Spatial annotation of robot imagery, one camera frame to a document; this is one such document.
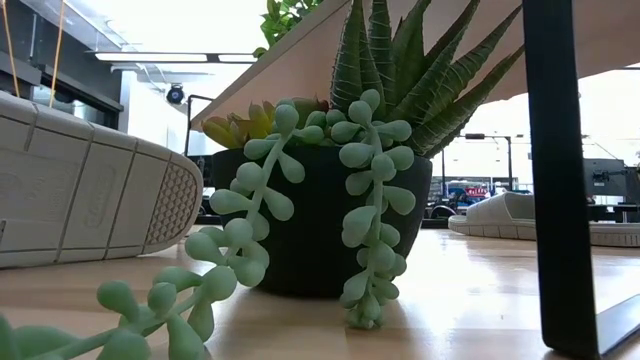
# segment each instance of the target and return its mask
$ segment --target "light fixture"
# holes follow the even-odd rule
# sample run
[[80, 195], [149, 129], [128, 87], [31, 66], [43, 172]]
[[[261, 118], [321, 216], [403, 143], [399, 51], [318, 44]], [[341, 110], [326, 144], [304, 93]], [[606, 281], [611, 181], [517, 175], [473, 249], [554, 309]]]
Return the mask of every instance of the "light fixture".
[[252, 64], [256, 59], [251, 54], [208, 54], [166, 52], [93, 52], [100, 61], [112, 63], [153, 64]]

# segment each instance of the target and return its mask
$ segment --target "aloe plant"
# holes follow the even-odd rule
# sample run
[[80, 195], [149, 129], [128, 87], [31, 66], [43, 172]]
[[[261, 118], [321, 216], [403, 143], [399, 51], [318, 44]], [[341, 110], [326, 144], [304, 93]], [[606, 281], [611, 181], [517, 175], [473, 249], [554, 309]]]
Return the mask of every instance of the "aloe plant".
[[[403, 144], [419, 156], [432, 157], [459, 134], [476, 109], [520, 58], [523, 48], [503, 59], [478, 85], [460, 98], [469, 82], [519, 14], [514, 9], [475, 48], [454, 61], [480, 0], [464, 11], [424, 54], [423, 18], [431, 0], [418, 0], [391, 37], [386, 0], [373, 0], [368, 37], [363, 37], [362, 0], [353, 0], [334, 65], [330, 104], [346, 112], [367, 89], [383, 89], [384, 106], [374, 120], [403, 119], [414, 129]], [[369, 64], [373, 58], [375, 71]]]

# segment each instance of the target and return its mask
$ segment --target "string of pearls plant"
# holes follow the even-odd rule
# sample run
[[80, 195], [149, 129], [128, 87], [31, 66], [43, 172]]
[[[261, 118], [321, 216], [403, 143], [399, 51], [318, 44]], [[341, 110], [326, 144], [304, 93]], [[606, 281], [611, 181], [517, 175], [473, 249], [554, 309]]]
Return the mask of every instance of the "string of pearls plant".
[[[163, 269], [153, 280], [146, 304], [138, 304], [123, 281], [102, 284], [97, 290], [98, 302], [120, 314], [118, 327], [83, 339], [48, 326], [12, 329], [0, 317], [0, 360], [67, 360], [100, 347], [98, 360], [145, 360], [151, 356], [145, 338], [165, 324], [170, 360], [203, 359], [203, 343], [215, 327], [212, 304], [228, 299], [237, 283], [258, 285], [269, 266], [269, 254], [259, 243], [269, 235], [269, 222], [259, 213], [260, 205], [264, 201], [279, 221], [293, 216], [291, 200], [267, 186], [276, 162], [289, 182], [304, 181], [304, 166], [283, 151], [292, 141], [332, 146], [334, 142], [347, 142], [340, 150], [340, 161], [362, 170], [347, 178], [347, 191], [362, 195], [373, 184], [367, 203], [344, 217], [342, 240], [348, 247], [362, 246], [357, 261], [364, 270], [345, 283], [341, 302], [349, 309], [351, 326], [370, 329], [381, 325], [381, 307], [399, 295], [391, 280], [406, 269], [404, 258], [392, 249], [400, 241], [400, 234], [382, 223], [381, 215], [388, 206], [405, 215], [413, 209], [415, 198], [408, 190], [384, 185], [396, 171], [411, 166], [413, 152], [405, 146], [384, 151], [385, 144], [388, 147], [394, 141], [406, 140], [411, 127], [402, 120], [372, 122], [379, 104], [380, 94], [367, 90], [361, 100], [351, 104], [350, 121], [338, 110], [326, 114], [316, 111], [309, 115], [304, 128], [296, 129], [297, 110], [291, 100], [281, 101], [275, 110], [277, 132], [245, 144], [244, 154], [253, 161], [238, 168], [230, 189], [217, 190], [210, 200], [218, 214], [246, 211], [246, 216], [229, 221], [224, 229], [204, 228], [185, 242], [191, 258], [214, 263], [213, 269], [204, 275], [180, 267]], [[263, 166], [254, 162], [265, 156]], [[178, 294], [187, 290], [191, 295], [177, 303]], [[184, 319], [182, 314], [188, 310], [191, 312]]]

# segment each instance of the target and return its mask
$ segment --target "table surface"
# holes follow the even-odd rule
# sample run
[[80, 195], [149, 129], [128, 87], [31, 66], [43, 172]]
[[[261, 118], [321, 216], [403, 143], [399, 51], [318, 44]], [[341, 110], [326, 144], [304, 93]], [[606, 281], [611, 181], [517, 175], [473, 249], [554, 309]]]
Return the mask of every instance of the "table surface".
[[[640, 293], [640, 250], [594, 248], [598, 311]], [[215, 304], [213, 359], [563, 359], [541, 340], [535, 243], [422, 230], [396, 280], [401, 295], [375, 331], [344, 326], [333, 301], [279, 298], [239, 287]], [[128, 281], [143, 302], [151, 279], [167, 265], [204, 273], [182, 244], [134, 259], [0, 271], [0, 312], [14, 326], [53, 325], [79, 336], [110, 329], [118, 316], [95, 300], [107, 280]], [[150, 338], [166, 359], [163, 328]], [[94, 359], [97, 351], [81, 359]], [[640, 341], [619, 359], [639, 359]]]

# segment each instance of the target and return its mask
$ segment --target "security camera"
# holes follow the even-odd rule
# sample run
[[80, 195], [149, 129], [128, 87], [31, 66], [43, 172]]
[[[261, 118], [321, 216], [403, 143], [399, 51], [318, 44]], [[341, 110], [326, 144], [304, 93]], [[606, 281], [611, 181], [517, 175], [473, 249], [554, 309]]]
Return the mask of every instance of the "security camera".
[[173, 105], [180, 105], [184, 101], [184, 98], [182, 84], [171, 84], [171, 89], [167, 92], [167, 101]]

